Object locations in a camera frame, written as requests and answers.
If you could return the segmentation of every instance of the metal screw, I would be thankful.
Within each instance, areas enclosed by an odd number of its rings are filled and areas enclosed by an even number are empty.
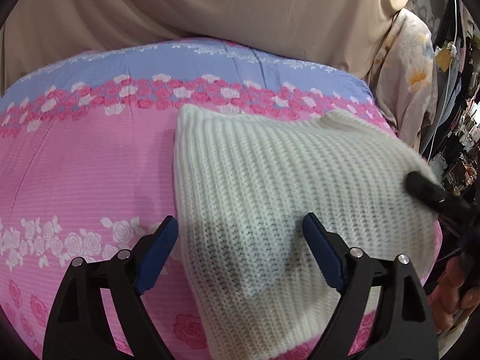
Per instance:
[[[410,262],[410,258],[406,254],[400,254],[398,257],[398,261],[402,264],[408,264]]]
[[[123,250],[120,250],[117,254],[117,257],[120,259],[120,260],[126,260],[130,257],[130,251],[128,249],[123,249]]]
[[[71,265],[74,266],[74,267],[81,266],[82,264],[83,264],[83,258],[82,257],[75,257],[71,262]]]
[[[363,256],[363,250],[359,247],[352,247],[352,249],[350,249],[350,255],[359,259],[361,256]]]

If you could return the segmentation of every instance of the white knitted sweater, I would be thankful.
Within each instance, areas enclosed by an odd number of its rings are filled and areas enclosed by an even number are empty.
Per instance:
[[[302,236],[308,212],[348,246],[408,254],[428,274],[435,218],[403,190],[413,170],[434,180],[412,149],[346,111],[286,123],[184,106],[178,220],[212,357],[274,358],[325,329],[339,296]]]

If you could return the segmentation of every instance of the beige fabric backdrop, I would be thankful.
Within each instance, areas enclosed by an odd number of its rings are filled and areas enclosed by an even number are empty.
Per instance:
[[[5,24],[5,85],[85,50],[185,36],[229,39],[363,78],[407,0],[20,0]]]

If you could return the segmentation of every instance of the white cord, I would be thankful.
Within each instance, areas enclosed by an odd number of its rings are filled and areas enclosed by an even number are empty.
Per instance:
[[[442,117],[443,113],[445,112],[445,108],[447,107],[448,85],[450,84],[450,73],[452,72],[452,69],[451,69],[452,68],[452,62],[453,62],[453,58],[457,55],[457,47],[455,46],[455,44],[457,43],[457,30],[458,30],[457,0],[453,0],[453,1],[455,2],[455,38],[453,39],[452,51],[450,52],[450,55],[452,56],[452,59],[450,60],[450,65],[448,66],[448,79],[447,79],[447,88],[446,88],[446,91],[445,91],[445,103],[443,104],[442,112],[440,114],[440,118]],[[431,137],[430,154],[428,155],[427,162],[430,162],[431,152],[434,149],[435,135],[437,133],[439,125],[440,125],[440,119],[438,119],[438,125],[437,125],[437,127],[435,127],[435,131],[433,132],[433,137]]]

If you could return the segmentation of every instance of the blue gripper pad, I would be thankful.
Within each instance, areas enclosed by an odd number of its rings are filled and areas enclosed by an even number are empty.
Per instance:
[[[345,286],[342,262],[335,252],[332,244],[323,232],[325,229],[318,228],[310,215],[303,217],[303,236],[307,240],[313,257],[320,268],[327,284],[342,292]]]
[[[137,279],[134,285],[139,295],[143,295],[145,291],[155,285],[158,275],[177,241],[178,234],[178,222],[172,218],[143,257],[137,268]]]

